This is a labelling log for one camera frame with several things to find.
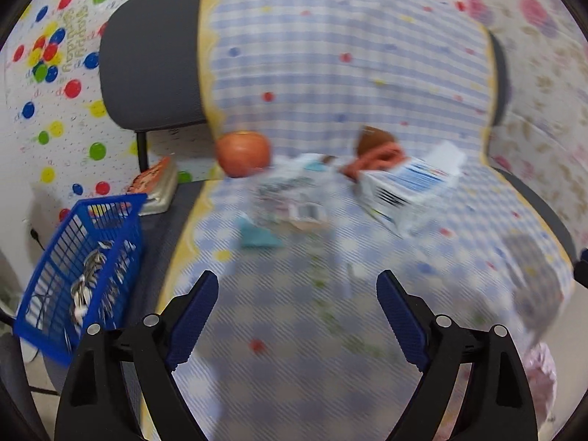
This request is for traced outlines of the dark grey office chair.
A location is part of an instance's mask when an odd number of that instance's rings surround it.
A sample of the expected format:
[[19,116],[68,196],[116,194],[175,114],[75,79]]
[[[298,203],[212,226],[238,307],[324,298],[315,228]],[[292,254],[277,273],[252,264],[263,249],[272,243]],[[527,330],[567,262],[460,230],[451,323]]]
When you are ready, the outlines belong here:
[[[100,46],[100,84],[114,122],[131,129],[205,123],[216,129],[216,141],[230,132],[258,132],[214,125],[220,114],[210,55],[216,41],[209,20],[214,4],[215,0],[129,0],[112,14]],[[356,145],[363,126],[349,158],[318,153],[337,173],[358,157]],[[270,165],[277,157],[272,149]],[[251,175],[232,178],[218,169],[211,182],[243,179],[248,188],[251,185]],[[358,196],[358,179],[345,177]]]

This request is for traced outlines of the polka dot birthday backdrop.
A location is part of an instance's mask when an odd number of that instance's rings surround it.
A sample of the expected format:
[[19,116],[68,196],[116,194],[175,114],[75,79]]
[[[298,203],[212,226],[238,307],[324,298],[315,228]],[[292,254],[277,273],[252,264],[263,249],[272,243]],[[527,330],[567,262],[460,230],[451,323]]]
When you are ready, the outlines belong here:
[[[1,188],[12,190],[27,180],[50,225],[58,223],[58,214],[64,218],[78,199],[124,192],[139,172],[135,136],[112,121],[100,89],[98,47],[108,19],[126,1],[33,0],[1,52],[1,156],[6,160],[1,162]],[[473,24],[469,0],[423,1],[431,10],[444,7],[444,14],[458,17],[458,23]],[[290,119],[301,115],[302,122],[279,129],[286,136],[310,135],[311,129],[302,126],[311,122],[311,114],[301,111]],[[315,119],[328,118],[326,128],[340,136],[334,139],[343,144],[341,150],[278,141],[282,134],[270,122],[255,125],[251,119],[242,126],[264,132],[278,157],[325,150],[348,157],[367,115],[351,113],[344,120],[344,115],[326,111],[318,111]],[[204,124],[150,132],[150,162],[172,154],[181,182],[212,177],[219,170],[211,169],[215,131]]]

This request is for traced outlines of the blue white milk carton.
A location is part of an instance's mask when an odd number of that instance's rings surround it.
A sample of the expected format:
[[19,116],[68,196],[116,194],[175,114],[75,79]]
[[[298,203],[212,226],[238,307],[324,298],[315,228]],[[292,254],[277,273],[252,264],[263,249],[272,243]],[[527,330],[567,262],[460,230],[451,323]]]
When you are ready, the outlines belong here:
[[410,158],[389,171],[358,175],[358,199],[367,212],[399,237],[416,234],[448,207],[459,174],[425,159]]

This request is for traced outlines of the small clear wrapper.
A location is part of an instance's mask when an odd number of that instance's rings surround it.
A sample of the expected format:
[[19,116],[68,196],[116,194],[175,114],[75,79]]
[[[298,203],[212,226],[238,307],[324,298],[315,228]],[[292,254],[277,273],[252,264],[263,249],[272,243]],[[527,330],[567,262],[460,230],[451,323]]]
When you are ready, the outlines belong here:
[[315,232],[329,225],[328,185],[333,168],[318,153],[277,157],[249,182],[248,217],[272,231]]

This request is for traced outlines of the blue checkered cloth cover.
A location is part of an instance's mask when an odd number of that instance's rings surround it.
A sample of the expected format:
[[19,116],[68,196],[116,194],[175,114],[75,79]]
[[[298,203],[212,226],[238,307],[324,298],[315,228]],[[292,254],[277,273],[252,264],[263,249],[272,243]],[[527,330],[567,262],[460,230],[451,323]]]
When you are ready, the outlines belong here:
[[444,9],[423,0],[215,0],[217,128],[253,119],[293,129],[302,116],[290,116],[302,110],[310,135],[279,130],[278,141],[341,150],[328,118],[315,118],[353,113],[411,156],[448,140],[467,160],[448,207],[416,234],[388,230],[333,170],[328,227],[288,229],[283,246],[268,250],[238,242],[246,181],[206,184],[189,253],[165,289],[181,294],[207,270],[218,278],[196,348],[175,371],[208,438],[384,439],[420,379],[377,300],[384,270],[465,327],[501,323],[523,352],[568,304],[575,285],[562,244],[490,157],[506,113],[503,50],[479,20],[469,16],[469,27]]

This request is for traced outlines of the blue plastic basket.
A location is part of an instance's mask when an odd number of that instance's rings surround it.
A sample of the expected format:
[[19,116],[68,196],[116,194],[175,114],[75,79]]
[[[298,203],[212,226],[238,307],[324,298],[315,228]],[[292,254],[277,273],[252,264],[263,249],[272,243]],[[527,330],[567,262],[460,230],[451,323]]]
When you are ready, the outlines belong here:
[[19,306],[14,331],[63,365],[86,329],[116,329],[140,272],[142,193],[78,201],[43,253]]

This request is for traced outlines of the white paper scrap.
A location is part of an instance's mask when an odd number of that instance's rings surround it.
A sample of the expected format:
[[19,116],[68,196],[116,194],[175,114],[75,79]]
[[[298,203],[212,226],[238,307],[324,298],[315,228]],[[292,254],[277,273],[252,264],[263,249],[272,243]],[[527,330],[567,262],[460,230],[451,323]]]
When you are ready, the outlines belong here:
[[466,154],[455,144],[444,140],[437,144],[425,157],[424,162],[449,176],[461,176]]

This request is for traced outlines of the orange knitted glove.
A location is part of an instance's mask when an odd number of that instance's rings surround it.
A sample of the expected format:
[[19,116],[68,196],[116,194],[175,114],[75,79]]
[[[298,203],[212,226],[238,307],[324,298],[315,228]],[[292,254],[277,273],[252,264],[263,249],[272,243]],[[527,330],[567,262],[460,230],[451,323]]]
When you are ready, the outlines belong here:
[[345,165],[340,173],[351,180],[357,180],[362,171],[387,171],[406,160],[406,153],[396,142],[385,142],[367,150]]

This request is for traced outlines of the teal paper scrap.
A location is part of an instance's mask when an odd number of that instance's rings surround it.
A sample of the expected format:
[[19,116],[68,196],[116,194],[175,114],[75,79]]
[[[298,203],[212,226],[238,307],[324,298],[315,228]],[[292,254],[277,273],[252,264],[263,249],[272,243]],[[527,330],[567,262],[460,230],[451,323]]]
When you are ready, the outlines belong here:
[[258,226],[248,217],[238,219],[240,246],[244,249],[274,249],[283,246],[278,236],[269,229]]

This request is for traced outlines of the red orange apple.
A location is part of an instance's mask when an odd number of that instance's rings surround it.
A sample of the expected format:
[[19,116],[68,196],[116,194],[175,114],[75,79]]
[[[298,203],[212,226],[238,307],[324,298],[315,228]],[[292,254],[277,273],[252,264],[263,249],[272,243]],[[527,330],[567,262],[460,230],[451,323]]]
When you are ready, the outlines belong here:
[[259,132],[230,132],[215,142],[218,165],[232,178],[247,177],[271,163],[269,139]]

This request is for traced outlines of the floral pink backdrop sheet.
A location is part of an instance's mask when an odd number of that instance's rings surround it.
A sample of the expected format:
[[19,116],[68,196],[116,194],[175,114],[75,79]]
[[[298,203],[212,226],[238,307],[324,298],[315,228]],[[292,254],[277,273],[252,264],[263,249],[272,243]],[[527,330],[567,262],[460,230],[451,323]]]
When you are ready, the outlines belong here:
[[562,0],[466,0],[497,38],[507,65],[506,113],[490,141],[493,163],[587,244],[587,40]]

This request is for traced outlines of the pink trash bag bin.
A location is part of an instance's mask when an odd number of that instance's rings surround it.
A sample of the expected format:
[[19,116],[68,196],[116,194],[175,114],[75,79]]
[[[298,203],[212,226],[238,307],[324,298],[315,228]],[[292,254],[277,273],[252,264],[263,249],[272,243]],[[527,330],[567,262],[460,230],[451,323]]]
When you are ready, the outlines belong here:
[[[524,354],[522,365],[533,400],[537,429],[540,429],[548,418],[556,397],[556,363],[549,346],[544,341],[541,341]],[[451,435],[459,410],[462,409],[465,389],[469,382],[471,371],[471,364],[465,364],[459,368],[458,380],[451,393],[448,408],[441,419],[441,426],[438,427],[438,431],[434,435],[434,440],[448,440]]]

